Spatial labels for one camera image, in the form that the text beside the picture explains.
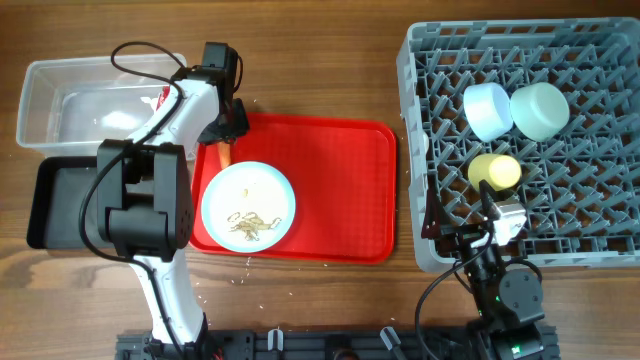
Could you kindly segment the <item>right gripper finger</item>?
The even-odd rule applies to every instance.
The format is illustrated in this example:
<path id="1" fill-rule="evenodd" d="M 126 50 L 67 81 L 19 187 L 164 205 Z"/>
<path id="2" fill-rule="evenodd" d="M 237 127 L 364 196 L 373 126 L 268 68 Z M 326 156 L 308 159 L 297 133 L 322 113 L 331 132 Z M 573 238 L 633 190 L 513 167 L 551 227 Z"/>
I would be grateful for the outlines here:
<path id="1" fill-rule="evenodd" d="M 496 191 L 486 180 L 479 182 L 482 214 L 487 221 L 495 221 L 498 218 L 496 210 Z"/>
<path id="2" fill-rule="evenodd" d="M 427 191 L 425 214 L 421 228 L 422 239 L 443 239 L 447 234 L 443 226 L 447 224 L 444 207 L 433 189 Z"/>

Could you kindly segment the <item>orange carrot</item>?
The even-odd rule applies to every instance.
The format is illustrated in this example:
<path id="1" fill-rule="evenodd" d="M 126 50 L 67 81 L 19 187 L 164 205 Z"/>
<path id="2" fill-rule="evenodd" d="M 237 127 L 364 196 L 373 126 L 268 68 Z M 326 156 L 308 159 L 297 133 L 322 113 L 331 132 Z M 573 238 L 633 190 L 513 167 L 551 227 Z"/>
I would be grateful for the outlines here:
<path id="1" fill-rule="evenodd" d="M 217 144 L 219 162 L 222 169 L 226 169 L 232 164 L 231 145 L 225 142 Z"/>

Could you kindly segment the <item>yellow plastic cup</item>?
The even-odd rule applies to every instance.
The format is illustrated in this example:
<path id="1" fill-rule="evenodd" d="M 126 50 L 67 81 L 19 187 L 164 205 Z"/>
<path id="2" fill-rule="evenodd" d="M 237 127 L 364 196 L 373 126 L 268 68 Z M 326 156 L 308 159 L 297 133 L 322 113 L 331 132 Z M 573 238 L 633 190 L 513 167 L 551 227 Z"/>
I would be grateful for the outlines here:
<path id="1" fill-rule="evenodd" d="M 511 156 L 501 154 L 478 155 L 469 163 L 467 170 L 467 178 L 476 190 L 480 190 L 482 180 L 496 191 L 512 188 L 521 176 L 520 163 Z"/>

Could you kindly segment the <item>red snack wrapper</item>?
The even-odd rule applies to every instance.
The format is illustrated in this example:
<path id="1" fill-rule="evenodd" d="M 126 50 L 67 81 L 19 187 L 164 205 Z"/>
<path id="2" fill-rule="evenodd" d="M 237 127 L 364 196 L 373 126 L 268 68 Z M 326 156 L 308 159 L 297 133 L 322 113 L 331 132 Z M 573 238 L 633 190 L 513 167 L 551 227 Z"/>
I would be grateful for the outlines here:
<path id="1" fill-rule="evenodd" d="M 164 86 L 162 88 L 161 93 L 157 97 L 155 111 L 158 111 L 161 108 L 163 103 L 166 101 L 167 97 L 170 95 L 170 91 L 171 91 L 170 86 Z"/>

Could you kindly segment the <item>light blue plate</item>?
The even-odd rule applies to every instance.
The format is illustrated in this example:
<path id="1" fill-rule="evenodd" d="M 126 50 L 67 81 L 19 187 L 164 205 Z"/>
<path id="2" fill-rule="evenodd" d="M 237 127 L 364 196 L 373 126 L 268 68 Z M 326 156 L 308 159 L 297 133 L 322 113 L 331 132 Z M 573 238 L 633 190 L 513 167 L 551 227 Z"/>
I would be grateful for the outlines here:
<path id="1" fill-rule="evenodd" d="M 293 187 L 283 173 L 266 163 L 245 161 L 213 177 L 201 198 L 199 218 L 223 249 L 257 253 L 284 239 L 296 210 Z"/>

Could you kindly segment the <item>light blue bowl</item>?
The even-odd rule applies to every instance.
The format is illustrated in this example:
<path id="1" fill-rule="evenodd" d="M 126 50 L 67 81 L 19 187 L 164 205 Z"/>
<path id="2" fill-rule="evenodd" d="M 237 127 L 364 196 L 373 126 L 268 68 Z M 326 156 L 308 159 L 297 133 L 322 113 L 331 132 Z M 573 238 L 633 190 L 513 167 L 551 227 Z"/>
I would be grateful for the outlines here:
<path id="1" fill-rule="evenodd" d="M 510 98 L 497 83 L 467 87 L 463 93 L 463 109 L 471 130 L 483 142 L 497 139 L 514 125 Z"/>

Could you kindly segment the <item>mint green bowl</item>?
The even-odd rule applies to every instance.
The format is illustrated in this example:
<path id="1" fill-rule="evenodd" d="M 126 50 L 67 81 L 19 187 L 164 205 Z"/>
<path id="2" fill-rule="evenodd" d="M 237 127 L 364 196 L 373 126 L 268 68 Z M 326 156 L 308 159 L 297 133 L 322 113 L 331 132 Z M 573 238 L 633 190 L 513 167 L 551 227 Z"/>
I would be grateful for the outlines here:
<path id="1" fill-rule="evenodd" d="M 546 82 L 516 90 L 510 112 L 514 124 L 527 138 L 544 142 L 558 134 L 569 122 L 569 104 L 563 93 Z"/>

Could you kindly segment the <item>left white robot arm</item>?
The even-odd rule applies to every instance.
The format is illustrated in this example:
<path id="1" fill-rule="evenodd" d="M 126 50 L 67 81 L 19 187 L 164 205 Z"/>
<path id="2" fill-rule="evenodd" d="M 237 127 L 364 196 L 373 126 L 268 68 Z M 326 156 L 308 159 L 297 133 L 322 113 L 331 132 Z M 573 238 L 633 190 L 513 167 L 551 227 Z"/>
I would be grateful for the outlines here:
<path id="1" fill-rule="evenodd" d="M 139 279 L 153 326 L 143 355 L 215 359 L 189 279 L 185 247 L 195 222 L 186 156 L 197 144 L 231 145 L 249 123 L 235 98 L 243 61 L 226 43 L 208 42 L 201 64 L 178 66 L 151 119 L 124 140 L 104 140 L 97 175 L 78 215 L 81 241 L 96 256 L 129 264 Z"/>

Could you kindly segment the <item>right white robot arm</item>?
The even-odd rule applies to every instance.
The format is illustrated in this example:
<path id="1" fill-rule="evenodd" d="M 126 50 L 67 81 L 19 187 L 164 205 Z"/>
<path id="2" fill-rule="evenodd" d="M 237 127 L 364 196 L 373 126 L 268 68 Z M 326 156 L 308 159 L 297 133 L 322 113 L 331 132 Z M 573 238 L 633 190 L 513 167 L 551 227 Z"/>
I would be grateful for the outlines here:
<path id="1" fill-rule="evenodd" d="M 528 260 L 505 261 L 499 247 L 521 231 L 526 209 L 516 200 L 502 200 L 491 185 L 480 182 L 484 218 L 475 224 L 445 226 L 438 196 L 430 191 L 421 236 L 451 240 L 460 259 L 433 280 L 420 296 L 414 313 L 414 327 L 420 356 L 436 359 L 421 328 L 421 312 L 427 298 L 448 277 L 464 271 L 468 290 L 479 318 L 467 325 L 474 354 L 482 359 L 525 359 L 540 357 L 545 350 L 537 322 L 545 317 L 542 307 L 543 276 Z"/>

